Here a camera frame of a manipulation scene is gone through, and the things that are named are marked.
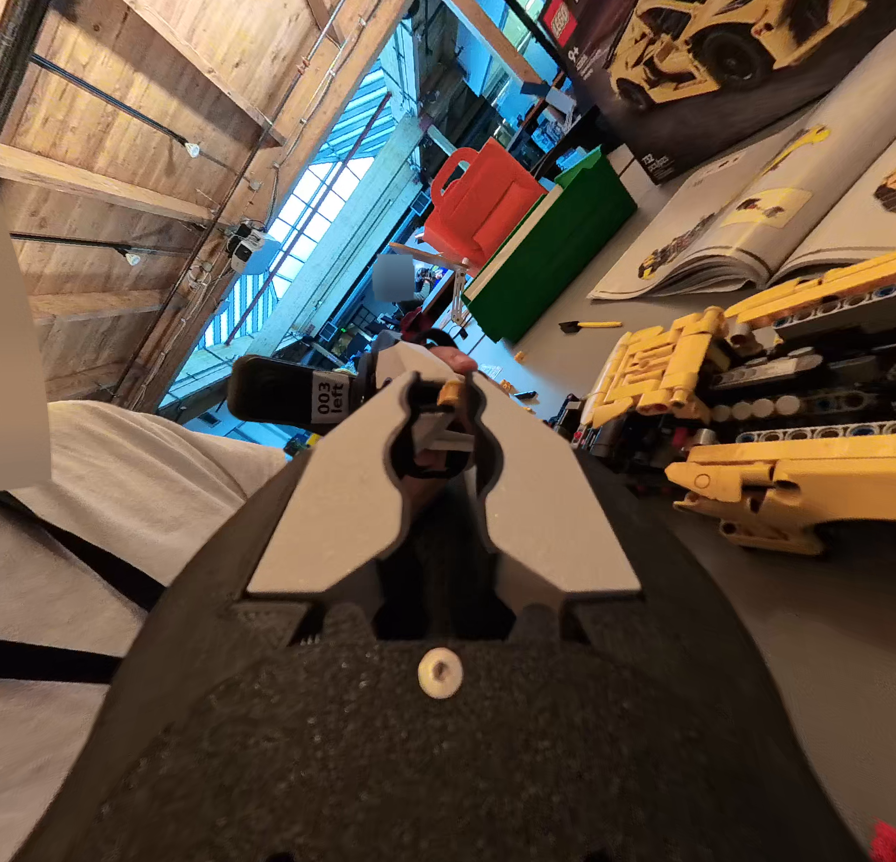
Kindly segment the green storage bin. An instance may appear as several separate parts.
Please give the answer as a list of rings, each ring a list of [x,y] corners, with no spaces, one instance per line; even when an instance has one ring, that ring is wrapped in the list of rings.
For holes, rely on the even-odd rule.
[[[600,149],[555,183],[564,187],[560,200],[473,302],[465,302],[491,341],[520,341],[637,208]]]

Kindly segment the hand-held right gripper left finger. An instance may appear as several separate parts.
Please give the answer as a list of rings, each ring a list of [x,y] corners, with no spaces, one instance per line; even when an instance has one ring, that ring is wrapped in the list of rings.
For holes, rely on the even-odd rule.
[[[251,599],[352,603],[371,620],[384,593],[376,562],[407,537],[391,450],[420,373],[396,377],[308,455],[246,591]]]

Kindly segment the open instruction booklet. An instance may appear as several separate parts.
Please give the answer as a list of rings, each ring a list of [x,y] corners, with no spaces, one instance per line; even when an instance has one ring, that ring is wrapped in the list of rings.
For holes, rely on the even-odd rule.
[[[693,173],[590,300],[767,287],[895,248],[895,33],[812,110]]]

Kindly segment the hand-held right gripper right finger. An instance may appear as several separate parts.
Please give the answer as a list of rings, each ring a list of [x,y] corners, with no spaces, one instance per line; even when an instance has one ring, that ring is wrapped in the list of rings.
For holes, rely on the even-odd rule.
[[[636,596],[642,584],[568,442],[485,375],[468,377],[476,521],[515,615]]]

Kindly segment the grey desk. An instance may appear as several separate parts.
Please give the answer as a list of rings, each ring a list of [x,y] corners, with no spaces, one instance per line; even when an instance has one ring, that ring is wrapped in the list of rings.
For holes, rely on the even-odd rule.
[[[500,378],[537,390],[543,418],[569,393],[583,395],[599,375],[620,330],[565,335],[560,322],[622,321],[627,329],[668,324],[748,291],[591,302],[587,294],[685,181],[655,186],[624,146],[609,162],[638,210],[518,347],[472,327],[461,348]],[[524,350],[526,361],[513,356]],[[857,840],[867,847],[875,822],[894,825],[894,533],[888,523],[836,532],[823,558],[731,546],[712,520],[672,508],[663,497],[636,503],[693,552],[744,621],[762,652],[807,756]]]

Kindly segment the white stand with wooden board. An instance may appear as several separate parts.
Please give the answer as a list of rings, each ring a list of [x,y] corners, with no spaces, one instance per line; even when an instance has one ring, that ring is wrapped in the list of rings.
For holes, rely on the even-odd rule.
[[[410,341],[419,338],[428,330],[447,331],[447,325],[441,325],[439,320],[446,312],[449,321],[456,325],[458,336],[467,339],[467,322],[470,315],[465,308],[463,292],[469,282],[469,260],[459,258],[455,254],[427,252],[397,242],[390,242],[389,246],[397,252],[409,254],[416,262],[441,267],[449,272],[449,276],[421,306],[402,318],[398,327],[402,337]]]

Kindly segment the red storage bin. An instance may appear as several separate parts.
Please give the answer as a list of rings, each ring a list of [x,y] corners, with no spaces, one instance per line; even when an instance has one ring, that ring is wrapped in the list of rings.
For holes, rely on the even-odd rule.
[[[497,140],[479,151],[458,149],[431,182],[423,241],[444,256],[468,259],[477,273],[545,194]]]

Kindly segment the toy car set box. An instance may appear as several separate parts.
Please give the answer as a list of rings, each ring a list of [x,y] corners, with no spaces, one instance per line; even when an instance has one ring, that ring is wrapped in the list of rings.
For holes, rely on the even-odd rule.
[[[662,184],[831,90],[894,0],[547,0],[582,109]]]

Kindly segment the person's white shirt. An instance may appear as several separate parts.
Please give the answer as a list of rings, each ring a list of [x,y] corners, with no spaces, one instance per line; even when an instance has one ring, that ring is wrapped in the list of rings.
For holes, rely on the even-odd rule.
[[[166,586],[287,464],[281,449],[89,400],[49,405],[52,475],[12,491]],[[2,511],[2,641],[122,658],[146,614],[47,534]],[[1,855],[27,839],[81,753],[107,686],[2,680]]]

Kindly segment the yellow toy brick car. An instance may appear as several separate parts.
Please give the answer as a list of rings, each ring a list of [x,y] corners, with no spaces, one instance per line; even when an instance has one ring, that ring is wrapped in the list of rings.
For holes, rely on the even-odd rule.
[[[818,555],[819,526],[893,522],[895,254],[627,331],[550,425],[742,547]]]

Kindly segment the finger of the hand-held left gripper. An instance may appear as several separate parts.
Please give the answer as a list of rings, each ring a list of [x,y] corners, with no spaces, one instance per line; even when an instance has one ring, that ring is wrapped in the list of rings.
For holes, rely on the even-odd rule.
[[[375,365],[377,390],[383,389],[407,373],[419,374],[420,379],[425,382],[442,384],[464,377],[455,374],[448,365],[433,356],[428,348],[419,344],[399,341],[377,352]]]
[[[418,418],[418,454],[471,454],[474,437],[463,425],[457,427],[454,412],[423,412]]]

